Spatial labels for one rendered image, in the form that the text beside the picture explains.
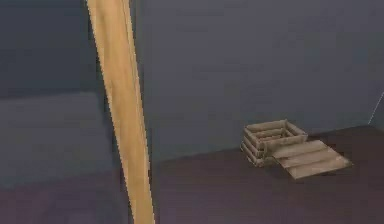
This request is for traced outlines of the wooden slatted crate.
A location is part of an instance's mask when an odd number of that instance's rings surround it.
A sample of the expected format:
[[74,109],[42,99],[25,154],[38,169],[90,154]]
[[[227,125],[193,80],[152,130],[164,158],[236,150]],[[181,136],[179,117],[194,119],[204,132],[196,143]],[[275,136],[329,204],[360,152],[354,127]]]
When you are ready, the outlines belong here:
[[246,125],[240,149],[256,167],[276,164],[272,152],[306,142],[308,134],[287,119]]

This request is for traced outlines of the wooden slatted crate lid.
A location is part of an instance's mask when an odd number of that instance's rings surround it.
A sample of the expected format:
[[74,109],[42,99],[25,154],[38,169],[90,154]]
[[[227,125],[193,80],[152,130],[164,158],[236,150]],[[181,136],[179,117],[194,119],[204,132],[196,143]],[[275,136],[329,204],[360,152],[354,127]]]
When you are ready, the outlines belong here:
[[350,167],[352,162],[320,140],[280,147],[271,156],[293,179]]

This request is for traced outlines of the light wooden door frame post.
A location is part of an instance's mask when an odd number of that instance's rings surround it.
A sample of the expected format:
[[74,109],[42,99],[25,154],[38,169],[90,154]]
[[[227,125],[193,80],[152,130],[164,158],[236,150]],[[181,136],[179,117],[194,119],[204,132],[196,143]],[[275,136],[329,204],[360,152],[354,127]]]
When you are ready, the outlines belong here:
[[87,0],[134,224],[155,224],[129,0]]

